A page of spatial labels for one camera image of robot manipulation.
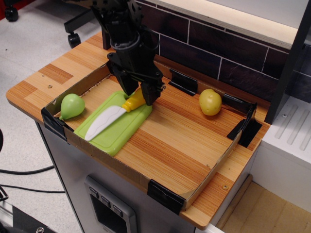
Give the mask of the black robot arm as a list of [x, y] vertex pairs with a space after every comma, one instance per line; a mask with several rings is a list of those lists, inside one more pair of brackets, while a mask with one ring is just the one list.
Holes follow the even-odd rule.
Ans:
[[140, 87], [146, 104], [153, 105], [164, 89], [154, 64], [159, 38], [141, 23], [141, 7], [134, 0], [95, 0], [91, 9], [114, 49], [107, 56], [110, 72], [127, 95]]

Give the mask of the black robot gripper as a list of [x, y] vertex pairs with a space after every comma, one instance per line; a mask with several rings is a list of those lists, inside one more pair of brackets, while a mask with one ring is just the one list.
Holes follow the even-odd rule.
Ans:
[[163, 91], [163, 74], [154, 64], [159, 46], [156, 34], [140, 19], [131, 19], [129, 14], [108, 14], [106, 29], [110, 45], [116, 51], [108, 58], [115, 66], [121, 88], [131, 95], [141, 83], [146, 104], [153, 105]]

